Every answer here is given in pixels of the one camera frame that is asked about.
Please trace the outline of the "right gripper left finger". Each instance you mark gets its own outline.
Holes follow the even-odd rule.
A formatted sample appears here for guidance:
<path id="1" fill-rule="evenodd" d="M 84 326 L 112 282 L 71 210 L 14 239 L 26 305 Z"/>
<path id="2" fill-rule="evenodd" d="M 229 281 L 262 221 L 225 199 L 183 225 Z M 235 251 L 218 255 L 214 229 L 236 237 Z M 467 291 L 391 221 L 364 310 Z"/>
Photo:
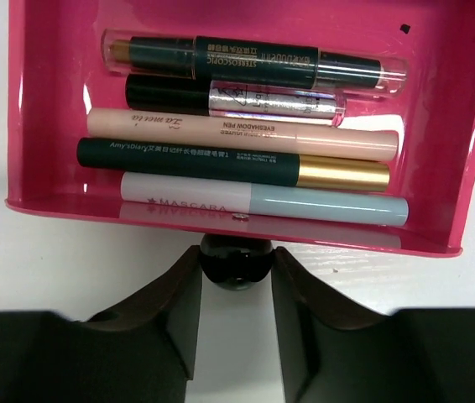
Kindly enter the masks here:
<path id="1" fill-rule="evenodd" d="M 87 321 L 0 311 L 0 402 L 182 402 L 194 374 L 200 250 Z"/>

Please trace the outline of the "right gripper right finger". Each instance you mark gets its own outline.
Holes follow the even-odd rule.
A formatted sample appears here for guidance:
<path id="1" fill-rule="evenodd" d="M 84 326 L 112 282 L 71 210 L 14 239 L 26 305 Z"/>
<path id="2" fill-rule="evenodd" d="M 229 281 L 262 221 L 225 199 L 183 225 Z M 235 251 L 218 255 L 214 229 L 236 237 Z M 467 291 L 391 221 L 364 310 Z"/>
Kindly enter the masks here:
<path id="1" fill-rule="evenodd" d="M 288 402 L 475 402 L 475 308 L 382 315 L 283 248 L 273 301 Z"/>

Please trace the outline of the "white and blue pen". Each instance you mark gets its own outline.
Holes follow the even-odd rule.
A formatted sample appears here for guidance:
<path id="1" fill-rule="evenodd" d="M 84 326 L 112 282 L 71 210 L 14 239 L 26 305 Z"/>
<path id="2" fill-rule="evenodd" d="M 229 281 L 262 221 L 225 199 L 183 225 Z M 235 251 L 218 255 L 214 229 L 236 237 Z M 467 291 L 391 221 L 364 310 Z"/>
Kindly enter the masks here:
<path id="1" fill-rule="evenodd" d="M 409 217 L 404 198 L 126 172 L 127 202 L 210 212 L 400 227 Z"/>

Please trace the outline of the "dark teal gold pencil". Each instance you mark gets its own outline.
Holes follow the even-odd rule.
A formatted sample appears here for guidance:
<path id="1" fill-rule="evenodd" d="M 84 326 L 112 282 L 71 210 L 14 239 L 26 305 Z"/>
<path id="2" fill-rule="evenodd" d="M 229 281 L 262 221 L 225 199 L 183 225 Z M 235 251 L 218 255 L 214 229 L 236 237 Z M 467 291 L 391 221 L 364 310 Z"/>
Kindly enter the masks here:
<path id="1" fill-rule="evenodd" d="M 154 175 L 345 191 L 386 191 L 389 167 L 363 160 L 205 146 L 83 138 L 80 165 Z"/>

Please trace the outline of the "pink slim pencil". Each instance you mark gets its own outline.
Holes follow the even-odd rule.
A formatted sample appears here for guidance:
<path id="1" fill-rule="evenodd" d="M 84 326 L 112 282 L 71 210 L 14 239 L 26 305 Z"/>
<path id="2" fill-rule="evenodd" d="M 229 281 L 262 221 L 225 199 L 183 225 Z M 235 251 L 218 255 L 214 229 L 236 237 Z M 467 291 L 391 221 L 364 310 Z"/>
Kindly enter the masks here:
<path id="1" fill-rule="evenodd" d="M 188 144 L 308 154 L 352 160 L 391 161 L 398 151 L 395 131 L 212 118 L 173 113 L 93 108 L 86 117 L 95 138 Z"/>

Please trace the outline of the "silver glitter tube black cap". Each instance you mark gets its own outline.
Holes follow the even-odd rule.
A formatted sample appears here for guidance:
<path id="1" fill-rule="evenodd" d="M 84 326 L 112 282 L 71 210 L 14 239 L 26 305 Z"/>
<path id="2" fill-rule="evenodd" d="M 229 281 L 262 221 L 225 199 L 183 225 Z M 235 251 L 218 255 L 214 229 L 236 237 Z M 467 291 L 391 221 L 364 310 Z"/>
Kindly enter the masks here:
<path id="1" fill-rule="evenodd" d="M 346 112 L 346 99 L 336 92 L 141 75 L 127 77 L 125 99 L 135 110 L 333 127 Z"/>

